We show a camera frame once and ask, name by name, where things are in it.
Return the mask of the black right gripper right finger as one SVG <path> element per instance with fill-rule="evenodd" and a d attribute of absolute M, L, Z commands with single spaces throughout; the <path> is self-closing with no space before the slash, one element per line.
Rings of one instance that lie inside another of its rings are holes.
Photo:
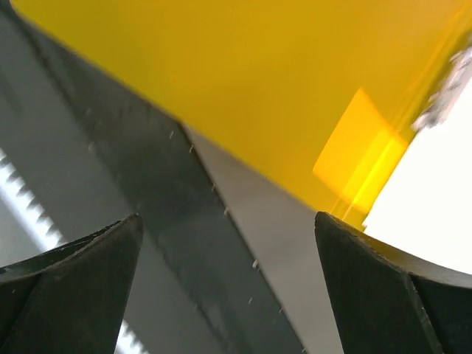
<path fill-rule="evenodd" d="M 326 213 L 314 233 L 345 353 L 470 353 L 471 276 Z"/>

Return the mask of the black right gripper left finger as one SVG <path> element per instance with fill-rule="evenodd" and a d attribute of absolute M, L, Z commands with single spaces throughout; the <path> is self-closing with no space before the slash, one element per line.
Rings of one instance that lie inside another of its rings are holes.
<path fill-rule="evenodd" d="M 142 240 L 132 214 L 1 268 L 1 352 L 113 353 Z"/>

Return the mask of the printed paper sheet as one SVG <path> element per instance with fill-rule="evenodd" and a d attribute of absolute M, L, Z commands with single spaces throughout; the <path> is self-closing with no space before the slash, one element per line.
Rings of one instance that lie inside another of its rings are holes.
<path fill-rule="evenodd" d="M 365 232 L 471 272 L 471 86 L 444 123 L 419 132 L 364 221 Z"/>

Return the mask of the yellow plastic folder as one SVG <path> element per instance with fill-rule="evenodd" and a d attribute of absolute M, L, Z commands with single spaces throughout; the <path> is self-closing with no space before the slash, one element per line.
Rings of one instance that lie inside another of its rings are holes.
<path fill-rule="evenodd" d="M 469 1 L 14 1 L 280 185 L 363 223 L 471 33 Z"/>

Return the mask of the metal folder clip mechanism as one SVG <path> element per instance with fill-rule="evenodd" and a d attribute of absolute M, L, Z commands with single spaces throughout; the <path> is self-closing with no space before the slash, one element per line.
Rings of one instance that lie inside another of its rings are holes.
<path fill-rule="evenodd" d="M 429 97 L 427 107 L 412 123 L 414 131 L 444 123 L 471 79 L 471 46 L 458 51 L 449 62 L 452 64 L 451 69 L 439 82 L 439 88 Z"/>

